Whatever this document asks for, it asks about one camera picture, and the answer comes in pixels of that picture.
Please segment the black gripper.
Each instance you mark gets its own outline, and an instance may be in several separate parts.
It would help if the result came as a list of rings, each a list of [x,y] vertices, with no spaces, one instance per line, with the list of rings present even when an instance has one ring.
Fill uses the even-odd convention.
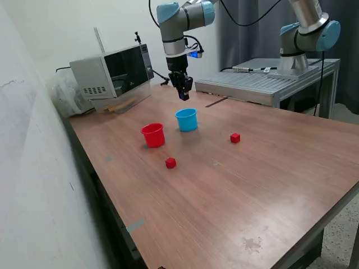
[[[190,98],[189,91],[192,89],[193,78],[187,75],[187,55],[167,57],[166,61],[170,71],[168,74],[169,79],[173,87],[177,90],[181,100],[188,100]]]

